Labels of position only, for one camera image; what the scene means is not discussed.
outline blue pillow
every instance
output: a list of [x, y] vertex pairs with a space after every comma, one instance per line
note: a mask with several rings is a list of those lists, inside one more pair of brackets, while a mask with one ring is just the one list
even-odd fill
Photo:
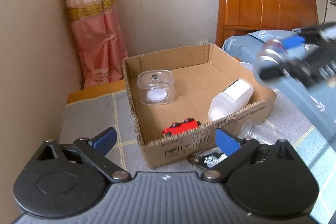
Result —
[[287, 37], [291, 37], [294, 34], [295, 32], [285, 30], [261, 30], [256, 32], [250, 32], [248, 35], [251, 35], [256, 39], [260, 40], [261, 42], [265, 43], [267, 40], [271, 38], [284, 39]]

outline wall sign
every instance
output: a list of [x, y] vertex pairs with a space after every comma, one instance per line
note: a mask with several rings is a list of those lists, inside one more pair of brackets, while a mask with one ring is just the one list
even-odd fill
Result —
[[336, 0], [330, 0], [330, 4], [336, 6]]

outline pink curtain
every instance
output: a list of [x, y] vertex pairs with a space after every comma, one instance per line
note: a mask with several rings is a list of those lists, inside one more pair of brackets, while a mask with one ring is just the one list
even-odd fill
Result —
[[127, 57], [115, 0], [66, 0], [84, 88], [122, 79]]

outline red toy car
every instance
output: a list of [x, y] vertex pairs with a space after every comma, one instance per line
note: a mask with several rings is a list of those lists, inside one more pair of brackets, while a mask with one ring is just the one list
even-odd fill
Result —
[[178, 135], [189, 129], [197, 128], [201, 125], [200, 121], [196, 121], [194, 118], [187, 118], [183, 122], [174, 122], [170, 127], [165, 128], [162, 131], [163, 136]]

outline white plastic bottle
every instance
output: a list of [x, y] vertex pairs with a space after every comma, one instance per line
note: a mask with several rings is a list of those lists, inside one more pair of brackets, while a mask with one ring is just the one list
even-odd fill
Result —
[[244, 79], [238, 79], [212, 99], [209, 120], [218, 120], [244, 108], [252, 94], [253, 86]]

